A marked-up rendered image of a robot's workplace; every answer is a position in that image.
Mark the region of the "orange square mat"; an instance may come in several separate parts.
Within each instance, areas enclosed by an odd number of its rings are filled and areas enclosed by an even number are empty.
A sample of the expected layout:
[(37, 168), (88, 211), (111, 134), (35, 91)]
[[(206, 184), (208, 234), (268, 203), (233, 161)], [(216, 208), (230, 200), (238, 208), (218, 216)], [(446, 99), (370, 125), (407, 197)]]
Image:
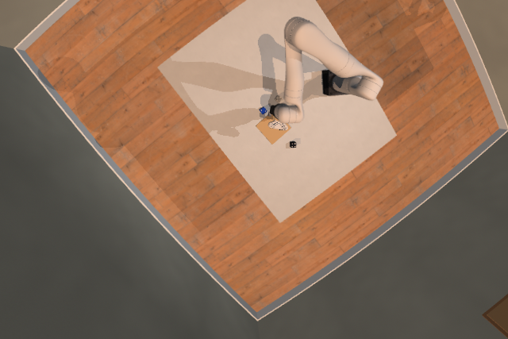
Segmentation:
[(271, 144), (274, 144), (282, 135), (291, 129), (288, 124), (286, 124), (288, 126), (288, 130), (269, 128), (268, 123), (274, 120), (279, 121), (273, 115), (271, 115), (271, 117), (266, 116), (260, 123), (256, 125), (256, 127), (271, 142)]

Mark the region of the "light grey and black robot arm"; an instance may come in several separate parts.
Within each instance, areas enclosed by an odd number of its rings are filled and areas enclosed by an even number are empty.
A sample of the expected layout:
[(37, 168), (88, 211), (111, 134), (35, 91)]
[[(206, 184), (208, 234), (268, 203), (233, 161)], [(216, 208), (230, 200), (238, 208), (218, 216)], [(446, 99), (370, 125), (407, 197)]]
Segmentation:
[(383, 86), (381, 77), (340, 45), (333, 43), (313, 22), (305, 18), (293, 17), (286, 23), (284, 42), (286, 78), (283, 97), (295, 106), (281, 105), (277, 109), (280, 123), (300, 123), (304, 119), (302, 51), (319, 59), (336, 75), (333, 78), (333, 88), (336, 91), (373, 101)]

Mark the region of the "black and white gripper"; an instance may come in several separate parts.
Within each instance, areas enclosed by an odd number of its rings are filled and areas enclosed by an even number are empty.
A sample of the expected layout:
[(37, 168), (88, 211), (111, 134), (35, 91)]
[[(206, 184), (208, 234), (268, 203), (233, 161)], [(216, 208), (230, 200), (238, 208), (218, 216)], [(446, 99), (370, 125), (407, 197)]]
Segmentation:
[[(270, 107), (270, 112), (268, 112), (268, 117), (271, 117), (271, 115), (273, 115), (276, 119), (278, 119), (277, 109), (283, 104), (280, 103), (280, 104), (276, 104), (276, 105)], [(280, 123), (279, 121), (276, 121), (276, 120), (269, 122), (268, 127), (272, 128), (272, 129), (288, 130), (288, 126), (286, 124)]]

